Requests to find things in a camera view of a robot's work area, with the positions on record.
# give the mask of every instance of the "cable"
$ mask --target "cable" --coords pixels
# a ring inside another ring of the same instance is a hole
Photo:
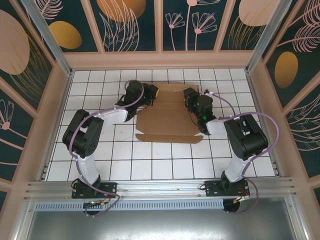
[[[103,190],[100,190],[94,186],[92,186],[88,181],[87,179],[83,176],[82,172],[81,172],[81,169],[80,169],[80,166],[79,166],[79,161],[78,161],[78,156],[75,155],[72,151],[72,147],[73,147],[73,144],[74,144],[74,141],[75,141],[75,138],[76,138],[76,135],[77,133],[79,132],[81,126],[89,119],[89,118],[92,118],[94,116],[97,116],[97,115],[102,115],[102,114],[105,114],[105,113],[108,113],[109,111],[112,111],[112,110],[116,110],[116,109],[124,109],[124,108],[128,108],[128,107],[131,107],[133,105],[135,105],[136,103],[138,103],[140,101],[140,99],[143,97],[144,95],[144,92],[145,92],[145,88],[143,87],[142,85],[142,91],[141,91],[141,95],[139,96],[139,98],[137,100],[135,100],[134,102],[128,104],[128,105],[125,105],[125,106],[115,106],[115,107],[111,107],[111,108],[108,108],[108,109],[104,109],[104,110],[101,110],[101,111],[97,111],[97,112],[93,112],[91,114],[89,114],[88,116],[86,116],[81,122],[80,124],[78,125],[78,127],[75,129],[74,131],[74,134],[72,135],[71,137],[71,141],[70,141],[70,144],[69,144],[69,153],[72,157],[75,158],[75,165],[76,165],[76,169],[79,173],[79,177],[81,178],[81,180],[87,184],[90,188],[92,188],[93,190],[99,192],[99,193],[102,193],[104,195],[109,195],[109,196],[115,196],[117,197],[117,200],[114,201],[114,203],[112,203],[107,209],[103,210],[103,211],[100,211],[98,212],[97,214],[95,215],[89,215],[86,213],[86,216],[87,217],[91,217],[91,218],[94,218],[94,217],[98,217],[104,213],[106,213],[109,209],[111,209],[119,200],[120,200],[120,196],[116,193],[113,193],[113,192],[107,192],[107,191],[103,191]]]
[[[247,196],[249,195],[247,192],[245,192],[245,191],[242,189],[242,187],[239,186],[238,189],[239,189],[244,195],[247,195]]]
[[[125,84],[124,84],[124,90],[127,90],[127,85],[128,85],[130,82],[132,82],[132,81],[136,81],[136,80],[132,79],[132,80],[129,80],[129,81],[126,81],[126,82],[125,82]]]
[[[219,95],[214,94],[212,91],[209,91],[208,89],[206,89],[204,91],[205,94],[211,94],[212,96],[224,101],[226,104],[228,104],[230,106],[230,108],[232,109],[233,115],[236,115],[236,111],[234,109],[234,107],[231,105],[230,102],[228,102],[226,99],[224,99],[223,97],[220,97]]]
[[[110,196],[108,194],[105,195],[105,198],[102,201],[105,202],[107,197],[108,197],[108,202],[107,202],[107,204],[108,204],[108,203],[110,203],[110,200],[111,200],[111,198],[110,198]]]
[[[260,115],[260,116],[263,116],[263,117],[266,117],[266,118],[270,119],[270,120],[272,121],[272,123],[274,124],[274,126],[275,126],[276,135],[275,135],[275,140],[273,141],[273,143],[271,144],[271,146],[269,146],[266,150],[262,151],[262,152],[259,153],[258,155],[253,156],[253,157],[248,161],[248,163],[245,165],[245,167],[244,167],[244,169],[243,169],[243,171],[242,171],[242,173],[241,173],[242,177],[244,177],[244,179],[246,179],[248,182],[250,182],[250,183],[253,185],[253,187],[255,188],[256,200],[255,200],[253,206],[252,206],[249,210],[246,210],[246,211],[243,211],[243,212],[232,212],[232,214],[235,214],[235,215],[246,214],[246,213],[250,212],[252,209],[254,209],[254,208],[256,207],[256,205],[257,205],[257,203],[258,203],[258,200],[259,200],[259,192],[258,192],[258,188],[257,188],[257,186],[255,185],[255,183],[254,183],[253,181],[251,181],[249,178],[245,177],[245,173],[246,173],[248,167],[250,166],[250,164],[251,164],[255,159],[257,159],[257,158],[259,158],[260,156],[266,154],[267,152],[269,152],[271,149],[273,149],[273,148],[276,146],[276,144],[278,143],[278,140],[279,140],[279,132],[280,132],[280,131],[279,131],[279,126],[278,126],[277,122],[276,122],[271,116],[269,116],[269,115],[267,115],[267,114],[265,114],[265,113],[262,113],[262,112],[244,112],[244,113],[240,113],[240,114],[236,115],[233,106],[232,106],[227,100],[225,100],[224,98],[222,98],[222,97],[220,97],[220,96],[218,96],[218,95],[216,95],[216,94],[214,94],[214,93],[212,93],[212,92],[209,92],[209,93],[212,94],[214,97],[219,98],[219,99],[221,99],[222,101],[226,102],[226,103],[231,107],[231,109],[232,109],[232,111],[233,111],[233,113],[234,113],[234,116],[230,116],[230,117],[219,117],[219,118],[218,118],[219,120],[235,119],[235,118],[238,118],[238,117],[241,117],[241,116],[254,114],[254,115]]]
[[[205,184],[202,184],[202,185],[199,187],[199,189],[202,190],[202,191],[206,190],[206,185],[205,185]]]
[[[138,115],[138,113],[140,113],[141,111],[147,109],[148,107],[149,107],[149,106],[146,106],[144,109],[141,109],[140,111],[138,111],[138,112],[136,113],[136,116]]]
[[[248,210],[241,211],[241,212],[230,212],[230,211],[227,211],[227,212],[226,212],[227,214],[229,214],[229,213],[230,213],[230,214],[234,214],[234,215],[247,214],[247,213],[251,212],[251,211],[256,207],[256,205],[257,205],[257,203],[258,203],[258,200],[259,200],[259,192],[258,192],[257,186],[256,186],[255,183],[254,183],[253,181],[251,181],[249,178],[244,177],[244,179],[247,180],[248,182],[250,182],[250,183],[253,185],[254,189],[255,189],[256,199],[255,199],[255,201],[254,201],[254,204],[253,204],[253,206],[252,206],[251,208],[249,208]]]
[[[74,183],[77,182],[77,181],[78,181],[78,179],[75,179],[75,180],[72,181],[72,183],[71,183],[71,188],[72,189],[74,188]]]
[[[193,121],[193,119],[192,119],[191,114],[190,114],[189,111],[188,111],[188,114],[189,114],[189,116],[190,116],[190,119],[191,119],[192,123],[193,123],[194,125],[198,126],[198,124],[196,124],[196,123]]]

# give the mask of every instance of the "metal plate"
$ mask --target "metal plate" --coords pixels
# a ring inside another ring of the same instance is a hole
[[[113,201],[103,206],[97,205],[89,211],[104,210]],[[35,212],[82,212],[87,201],[42,201],[37,202]],[[187,199],[187,200],[120,200],[110,211],[141,211],[141,210],[189,210],[189,209],[223,209],[223,199]]]
[[[107,193],[117,193],[117,183],[116,182],[102,182],[100,185],[100,189]],[[86,191],[83,192],[81,189],[81,185],[79,183],[73,184],[72,190],[72,199],[104,199],[105,195],[103,193],[94,194],[94,191]]]
[[[205,194],[207,197],[234,196],[236,198],[237,196],[241,196],[244,194],[243,192],[241,192],[239,188],[241,188],[247,195],[250,195],[248,182],[246,180],[240,181],[240,183],[237,184],[237,186],[229,190],[229,193],[225,193],[219,180],[205,181],[204,187],[205,187]]]

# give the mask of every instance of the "dark teal wallpaper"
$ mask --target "dark teal wallpaper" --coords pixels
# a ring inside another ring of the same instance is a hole
[[[309,178],[320,175],[320,85],[286,119]]]
[[[106,52],[155,51],[154,0],[90,0]]]
[[[296,5],[297,1],[298,0],[292,0],[288,11],[286,12],[285,16],[283,17],[279,27],[275,31],[275,33],[274,33],[272,39],[270,40],[269,44],[265,48],[265,50],[264,50],[264,52],[262,54],[263,58],[265,58],[266,54],[268,53],[269,49],[271,48],[272,44],[274,43],[274,40],[275,40],[276,36],[279,34],[280,30],[282,29],[283,25],[285,24],[287,18],[289,17],[289,15],[290,15],[292,9],[294,8],[294,6]]]
[[[320,2],[306,0],[266,63],[282,106],[320,71]]]
[[[32,116],[0,90],[1,179],[13,179],[33,120]]]
[[[253,50],[277,1],[236,0],[221,50]]]
[[[320,187],[313,189],[316,199],[318,200],[318,204],[320,206]]]
[[[37,109],[52,65],[8,0],[0,21],[0,77]]]
[[[213,50],[226,3],[224,0],[164,0],[163,50]]]
[[[47,45],[46,41],[44,41],[41,33],[39,32],[39,30],[37,29],[36,25],[34,24],[34,22],[30,19],[24,5],[21,3],[21,0],[17,0],[17,2],[20,4],[22,10],[24,11],[24,13],[27,15],[27,17],[29,18],[29,21],[31,22],[33,28],[35,29],[35,31],[38,33],[38,35],[41,37],[42,42],[44,43],[44,45],[46,46],[46,49],[48,49],[48,51],[50,52],[50,55],[53,57],[54,60],[56,60],[56,57],[54,56],[54,54],[51,52],[49,46]]]
[[[80,0],[36,0],[63,52],[97,52]]]
[[[0,191],[0,213],[1,213],[2,206],[5,203],[6,196],[7,196],[7,193],[5,191]]]

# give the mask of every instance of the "white tile floor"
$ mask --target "white tile floor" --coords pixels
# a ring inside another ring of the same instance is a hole
[[[47,181],[77,178],[75,161],[62,143],[62,136],[76,110],[95,112],[112,107],[125,93],[131,79],[144,82],[196,84],[200,90],[226,98],[236,113],[255,111],[243,69],[147,69],[76,71],[46,174]],[[231,109],[213,99],[216,117],[230,116]],[[96,168],[104,181],[219,178],[231,160],[226,135],[205,136],[198,144],[140,142],[135,137],[136,119],[103,129],[94,153]],[[274,176],[270,157],[258,158],[248,177]]]

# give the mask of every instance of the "cardboard box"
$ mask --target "cardboard box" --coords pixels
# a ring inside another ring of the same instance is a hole
[[[137,115],[136,129],[143,134],[135,136],[141,142],[197,144],[203,136],[200,133],[196,116],[191,118],[185,106],[184,89],[197,85],[155,84],[159,93],[153,106],[149,106]]]

